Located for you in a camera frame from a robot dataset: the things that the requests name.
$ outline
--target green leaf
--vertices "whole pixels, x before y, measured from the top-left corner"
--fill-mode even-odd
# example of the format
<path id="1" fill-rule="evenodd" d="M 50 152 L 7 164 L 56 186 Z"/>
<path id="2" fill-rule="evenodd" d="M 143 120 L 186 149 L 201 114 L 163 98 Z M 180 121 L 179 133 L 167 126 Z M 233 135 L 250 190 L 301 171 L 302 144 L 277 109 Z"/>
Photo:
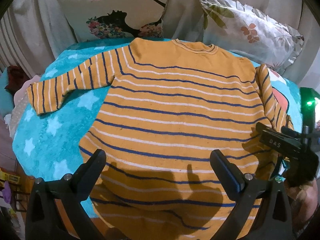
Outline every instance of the green leaf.
<path id="1" fill-rule="evenodd" d="M 215 21 L 215 23 L 220 27 L 220 28 L 223 28 L 223 29 L 226 29 L 227 26 L 226 24 L 219 18 L 219 16 L 217 14 L 215 14 L 214 12 L 210 12 L 209 13 L 209 16 L 212 18 L 212 20 Z"/>
<path id="2" fill-rule="evenodd" d="M 204 21 L 203 21 L 203 29 L 205 30 L 208 27 L 208 15 L 203 13 Z"/>
<path id="3" fill-rule="evenodd" d="M 218 6 L 215 4 L 211 5 L 210 8 L 226 18 L 234 18 L 235 17 L 233 12 L 230 11 L 228 8 L 221 7 L 221 6 Z"/>

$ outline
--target cream pillow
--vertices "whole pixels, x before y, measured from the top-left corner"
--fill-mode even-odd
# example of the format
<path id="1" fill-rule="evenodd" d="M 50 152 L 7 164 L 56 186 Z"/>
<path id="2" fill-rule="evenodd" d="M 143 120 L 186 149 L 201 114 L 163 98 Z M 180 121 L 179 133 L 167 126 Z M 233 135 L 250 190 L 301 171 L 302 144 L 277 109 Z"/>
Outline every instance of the cream pillow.
<path id="1" fill-rule="evenodd" d="M 302 50 L 297 30 L 233 0 L 200 0 L 204 12 L 203 43 L 215 44 L 282 74 Z"/>
<path id="2" fill-rule="evenodd" d="M 167 0 L 57 0 L 79 42 L 162 37 Z"/>

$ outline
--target yellow sweater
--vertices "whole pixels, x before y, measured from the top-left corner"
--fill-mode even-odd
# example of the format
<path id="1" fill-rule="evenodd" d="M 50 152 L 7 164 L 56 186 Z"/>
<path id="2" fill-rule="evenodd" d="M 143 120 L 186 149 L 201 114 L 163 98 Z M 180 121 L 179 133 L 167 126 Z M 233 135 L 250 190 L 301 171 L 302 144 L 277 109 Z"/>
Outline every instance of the yellow sweater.
<path id="1" fill-rule="evenodd" d="M 32 84 L 28 96 L 42 114 L 58 110 L 72 90 L 109 85 L 79 147 L 85 162 L 97 148 L 106 152 L 91 198 L 99 216 L 132 240 L 210 239 L 235 206 L 210 166 L 211 151 L 268 178 L 276 154 L 259 143 L 255 124 L 292 127 L 266 65 L 255 69 L 200 42 L 137 38 Z"/>

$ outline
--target sweater's left sleeve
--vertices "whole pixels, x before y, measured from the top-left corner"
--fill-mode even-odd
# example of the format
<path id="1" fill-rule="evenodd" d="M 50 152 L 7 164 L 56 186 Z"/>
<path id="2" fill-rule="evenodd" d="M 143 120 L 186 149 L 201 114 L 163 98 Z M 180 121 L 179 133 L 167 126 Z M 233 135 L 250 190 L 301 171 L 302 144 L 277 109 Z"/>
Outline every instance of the sweater's left sleeve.
<path id="1" fill-rule="evenodd" d="M 37 115 L 53 112 L 72 90 L 110 85 L 120 73 L 116 59 L 115 50 L 102 52 L 60 76 L 31 84 L 27 89 L 31 106 Z"/>

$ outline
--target screw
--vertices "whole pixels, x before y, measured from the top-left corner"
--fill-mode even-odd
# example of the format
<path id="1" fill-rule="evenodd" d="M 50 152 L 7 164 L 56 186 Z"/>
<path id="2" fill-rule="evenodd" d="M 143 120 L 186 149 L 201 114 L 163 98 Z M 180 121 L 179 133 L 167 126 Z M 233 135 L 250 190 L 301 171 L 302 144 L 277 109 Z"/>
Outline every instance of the screw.
<path id="1" fill-rule="evenodd" d="M 35 183 L 36 183 L 36 184 L 39 184 L 40 182 L 42 182 L 42 178 L 37 178 L 37 179 L 35 180 Z"/>
<path id="2" fill-rule="evenodd" d="M 277 183 L 281 183 L 281 182 L 282 182 L 282 179 L 281 179 L 279 176 L 276 176 L 276 177 L 275 177 L 275 181 L 276 181 Z"/>
<path id="3" fill-rule="evenodd" d="M 63 176 L 64 180 L 70 180 L 72 178 L 72 174 L 71 173 L 67 173 Z"/>
<path id="4" fill-rule="evenodd" d="M 252 180 L 252 179 L 253 179 L 253 176 L 252 176 L 252 174 L 250 174 L 250 173 L 246 173 L 246 174 L 244 175 L 244 177 L 245 177 L 247 180 Z"/>

